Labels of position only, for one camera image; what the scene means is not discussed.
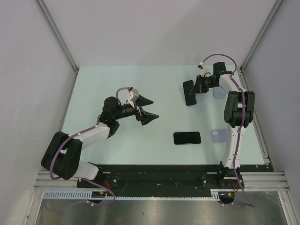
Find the phone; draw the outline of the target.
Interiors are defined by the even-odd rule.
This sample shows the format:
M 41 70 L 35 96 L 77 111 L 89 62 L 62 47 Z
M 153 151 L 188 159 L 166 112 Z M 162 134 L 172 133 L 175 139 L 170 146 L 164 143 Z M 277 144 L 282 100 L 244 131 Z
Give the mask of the phone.
M 186 106 L 196 105 L 196 97 L 195 95 L 190 94 L 190 91 L 194 87 L 193 80 L 188 80 L 183 83 L 183 91 Z
M 173 140 L 175 145 L 200 144 L 202 142 L 199 132 L 175 132 Z

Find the light blue phone case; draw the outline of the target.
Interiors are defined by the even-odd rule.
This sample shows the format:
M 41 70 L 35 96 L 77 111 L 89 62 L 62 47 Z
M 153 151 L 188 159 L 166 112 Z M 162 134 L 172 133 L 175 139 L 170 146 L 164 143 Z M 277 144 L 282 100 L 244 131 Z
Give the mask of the light blue phone case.
M 213 88 L 213 97 L 214 98 L 219 98 L 219 99 L 224 99 L 224 98 L 226 98 L 226 92 L 220 86 L 219 87 L 214 87 Z

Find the lilac phone case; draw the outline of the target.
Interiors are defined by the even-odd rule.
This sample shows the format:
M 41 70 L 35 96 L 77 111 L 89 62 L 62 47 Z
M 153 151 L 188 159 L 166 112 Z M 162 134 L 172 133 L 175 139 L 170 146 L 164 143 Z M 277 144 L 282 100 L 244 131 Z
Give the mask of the lilac phone case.
M 211 130 L 211 138 L 214 143 L 226 143 L 227 141 L 227 129 L 215 129 Z

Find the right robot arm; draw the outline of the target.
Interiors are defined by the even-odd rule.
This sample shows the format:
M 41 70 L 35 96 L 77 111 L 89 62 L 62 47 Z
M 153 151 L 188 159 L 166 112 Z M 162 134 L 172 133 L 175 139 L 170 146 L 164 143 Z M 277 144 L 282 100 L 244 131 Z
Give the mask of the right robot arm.
M 220 163 L 220 172 L 216 182 L 221 188 L 227 188 L 233 180 L 240 181 L 240 151 L 246 128 L 254 117 L 255 93 L 241 87 L 228 71 L 225 63 L 213 64 L 211 74 L 203 62 L 198 66 L 202 71 L 189 94 L 207 93 L 210 88 L 221 87 L 227 94 L 224 109 L 224 121 L 227 124 L 225 153 Z

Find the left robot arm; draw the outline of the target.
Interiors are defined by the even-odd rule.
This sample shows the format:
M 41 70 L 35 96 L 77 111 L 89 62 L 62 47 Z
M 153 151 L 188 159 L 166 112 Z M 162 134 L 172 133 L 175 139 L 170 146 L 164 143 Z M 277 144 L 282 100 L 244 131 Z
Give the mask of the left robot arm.
M 154 103 L 152 100 L 139 94 L 130 94 L 130 97 L 123 105 L 116 97 L 106 98 L 102 113 L 90 128 L 73 135 L 62 131 L 54 134 L 41 161 L 41 166 L 49 171 L 52 180 L 80 178 L 87 180 L 95 188 L 103 184 L 104 178 L 99 173 L 99 167 L 80 160 L 82 150 L 113 136 L 120 126 L 119 119 L 135 116 L 142 125 L 147 125 L 159 118 L 158 115 L 143 110 L 144 106 Z

